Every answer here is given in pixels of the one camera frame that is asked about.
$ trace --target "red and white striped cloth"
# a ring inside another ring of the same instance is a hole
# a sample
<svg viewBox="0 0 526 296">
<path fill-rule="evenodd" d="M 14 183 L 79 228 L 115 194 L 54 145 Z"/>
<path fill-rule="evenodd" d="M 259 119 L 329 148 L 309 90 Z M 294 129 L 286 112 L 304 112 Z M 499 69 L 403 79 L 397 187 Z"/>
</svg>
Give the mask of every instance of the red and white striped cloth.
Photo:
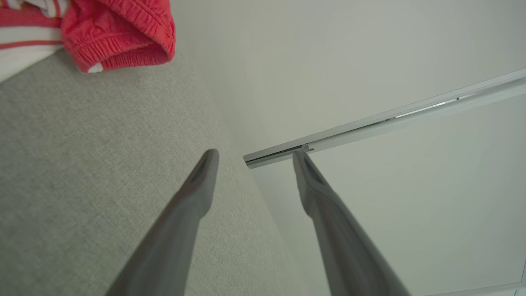
<svg viewBox="0 0 526 296">
<path fill-rule="evenodd" d="M 69 0 L 0 0 L 0 82 L 62 48 Z"/>
<path fill-rule="evenodd" d="M 0 0 L 0 82 L 62 46 L 83 73 L 169 62 L 169 0 Z"/>
</svg>

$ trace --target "gray couch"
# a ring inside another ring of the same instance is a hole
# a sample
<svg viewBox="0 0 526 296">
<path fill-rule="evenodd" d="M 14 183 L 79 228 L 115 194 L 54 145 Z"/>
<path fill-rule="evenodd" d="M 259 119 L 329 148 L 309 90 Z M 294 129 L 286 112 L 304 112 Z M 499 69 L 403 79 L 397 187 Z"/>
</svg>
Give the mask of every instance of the gray couch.
<svg viewBox="0 0 526 296">
<path fill-rule="evenodd" d="M 60 51 L 0 85 L 1 295 L 103 295 L 201 154 L 220 153 L 186 295 L 298 295 L 302 279 L 182 52 L 80 73 Z"/>
</svg>

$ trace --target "red towel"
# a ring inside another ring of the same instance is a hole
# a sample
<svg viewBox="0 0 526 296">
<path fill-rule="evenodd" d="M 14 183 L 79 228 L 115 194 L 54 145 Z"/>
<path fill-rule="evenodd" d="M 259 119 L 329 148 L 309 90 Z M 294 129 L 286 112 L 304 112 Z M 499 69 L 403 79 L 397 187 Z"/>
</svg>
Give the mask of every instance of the red towel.
<svg viewBox="0 0 526 296">
<path fill-rule="evenodd" d="M 175 53 L 170 2 L 73 0 L 62 40 L 84 73 L 167 63 Z"/>
</svg>

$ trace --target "striped fabric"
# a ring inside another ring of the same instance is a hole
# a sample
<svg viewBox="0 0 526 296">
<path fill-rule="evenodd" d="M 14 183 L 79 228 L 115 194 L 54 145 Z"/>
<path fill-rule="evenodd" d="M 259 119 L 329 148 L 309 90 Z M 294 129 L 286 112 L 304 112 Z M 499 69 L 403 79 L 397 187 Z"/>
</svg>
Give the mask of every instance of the striped fabric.
<svg viewBox="0 0 526 296">
<path fill-rule="evenodd" d="M 0 0 L 0 82 L 62 48 L 69 0 Z"/>
</svg>

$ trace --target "sliding door track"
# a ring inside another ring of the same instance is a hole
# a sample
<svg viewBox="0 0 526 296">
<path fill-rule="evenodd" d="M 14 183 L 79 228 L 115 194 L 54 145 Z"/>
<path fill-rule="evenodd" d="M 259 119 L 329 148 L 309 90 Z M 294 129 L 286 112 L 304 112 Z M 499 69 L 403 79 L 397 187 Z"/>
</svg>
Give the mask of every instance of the sliding door track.
<svg viewBox="0 0 526 296">
<path fill-rule="evenodd" d="M 526 94 L 526 69 L 250 153 L 243 158 L 253 169 L 291 159 L 297 150 L 307 153 L 321 151 L 387 133 L 423 118 L 446 116 L 522 94 Z"/>
</svg>

